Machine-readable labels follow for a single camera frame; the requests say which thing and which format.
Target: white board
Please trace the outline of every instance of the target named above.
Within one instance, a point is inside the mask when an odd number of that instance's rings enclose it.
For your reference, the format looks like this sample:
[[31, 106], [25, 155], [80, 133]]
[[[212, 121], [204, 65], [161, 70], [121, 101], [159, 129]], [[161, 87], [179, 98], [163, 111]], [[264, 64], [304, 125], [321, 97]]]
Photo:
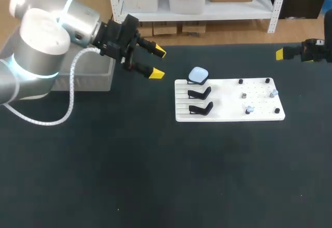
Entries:
[[[204, 85], [187, 84], [187, 80], [175, 81], [175, 116], [178, 122], [244, 122], [244, 121], [280, 121], [285, 119], [285, 112], [281, 105], [279, 95], [270, 97], [275, 87], [272, 78], [243, 79], [209, 79]], [[188, 90], [203, 93], [207, 87], [212, 91], [206, 100], [192, 99]], [[213, 108], [207, 116], [190, 114], [189, 105], [205, 108], [213, 102]], [[245, 113], [248, 106], [254, 112]]]

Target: black mat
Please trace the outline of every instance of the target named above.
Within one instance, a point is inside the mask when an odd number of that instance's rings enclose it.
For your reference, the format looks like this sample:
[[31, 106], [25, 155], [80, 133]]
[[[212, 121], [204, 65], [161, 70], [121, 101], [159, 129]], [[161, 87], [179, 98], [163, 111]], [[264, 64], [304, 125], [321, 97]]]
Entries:
[[[0, 227], [332, 226], [332, 65], [276, 62], [282, 45], [167, 47], [149, 81], [116, 68], [56, 127], [0, 109]], [[272, 77], [281, 122], [177, 123], [174, 80]], [[57, 120], [68, 93], [14, 106]]]

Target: black bracket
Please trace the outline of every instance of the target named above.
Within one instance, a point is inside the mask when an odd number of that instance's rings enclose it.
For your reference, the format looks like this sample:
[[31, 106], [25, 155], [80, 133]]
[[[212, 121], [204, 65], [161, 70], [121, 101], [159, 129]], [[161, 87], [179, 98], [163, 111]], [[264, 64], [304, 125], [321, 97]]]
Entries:
[[207, 76], [206, 79], [204, 79], [202, 82], [195, 82], [195, 81], [192, 81], [190, 80], [189, 78], [187, 78], [187, 84], [199, 84], [200, 86], [204, 85], [205, 82], [209, 79], [209, 77]]
[[196, 92], [193, 90], [188, 91], [189, 98], [198, 98], [200, 100], [206, 100], [208, 95], [211, 93], [211, 87], [208, 87], [204, 93]]
[[189, 105], [190, 114], [197, 114], [207, 116], [213, 108], [213, 102], [209, 102], [205, 109], [197, 107], [195, 105]]

